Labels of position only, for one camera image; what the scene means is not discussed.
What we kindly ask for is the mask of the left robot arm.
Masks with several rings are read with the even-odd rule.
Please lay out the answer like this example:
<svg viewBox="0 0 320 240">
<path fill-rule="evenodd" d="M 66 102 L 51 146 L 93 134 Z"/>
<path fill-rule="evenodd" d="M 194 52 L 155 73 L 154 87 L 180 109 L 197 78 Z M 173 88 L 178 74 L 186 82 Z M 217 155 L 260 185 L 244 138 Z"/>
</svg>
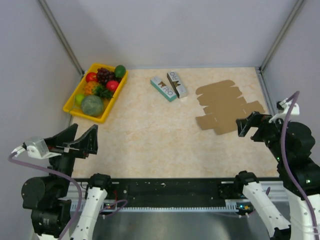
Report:
<svg viewBox="0 0 320 240">
<path fill-rule="evenodd" d="M 98 125 L 92 125 L 78 139 L 77 129 L 74 123 L 52 137 L 32 137 L 22 144 L 29 157 L 48 159 L 50 164 L 47 176 L 32 177 L 21 189 L 22 206 L 31 210 L 32 226 L 41 240 L 91 240 L 102 204 L 114 191 L 109 175 L 91 176 L 86 194 L 79 194 L 79 199 L 85 200 L 79 221 L 69 233 L 75 218 L 70 214 L 71 200 L 64 198 L 70 184 L 81 189 L 72 178 L 75 160 L 98 152 Z"/>
</svg>

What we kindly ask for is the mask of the brown cardboard box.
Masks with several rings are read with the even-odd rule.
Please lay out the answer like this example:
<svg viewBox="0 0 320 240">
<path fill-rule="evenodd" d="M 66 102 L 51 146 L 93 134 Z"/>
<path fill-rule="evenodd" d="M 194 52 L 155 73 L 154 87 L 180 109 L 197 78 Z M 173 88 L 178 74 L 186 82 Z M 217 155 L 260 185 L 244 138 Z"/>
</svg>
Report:
<svg viewBox="0 0 320 240">
<path fill-rule="evenodd" d="M 205 113 L 203 116 L 197 116 L 195 120 L 201 130 L 213 129 L 216 135 L 236 131 L 237 119 L 246 118 L 252 112 L 265 112 L 259 101 L 247 102 L 232 80 L 201 86 L 195 93 Z"/>
</svg>

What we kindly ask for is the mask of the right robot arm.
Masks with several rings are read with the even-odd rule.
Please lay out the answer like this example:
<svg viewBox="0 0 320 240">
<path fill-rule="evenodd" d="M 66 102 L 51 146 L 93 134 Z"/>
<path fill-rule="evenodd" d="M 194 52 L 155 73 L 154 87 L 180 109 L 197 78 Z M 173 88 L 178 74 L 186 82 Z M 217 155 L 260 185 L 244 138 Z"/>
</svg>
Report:
<svg viewBox="0 0 320 240">
<path fill-rule="evenodd" d="M 316 141 L 304 124 L 252 112 L 237 119 L 237 133 L 245 137 L 250 128 L 254 142 L 264 143 L 277 161 L 277 172 L 289 203 L 290 219 L 277 209 L 252 172 L 239 172 L 233 192 L 247 198 L 263 221 L 271 240 L 318 240 L 320 238 L 320 167 L 311 159 Z"/>
</svg>

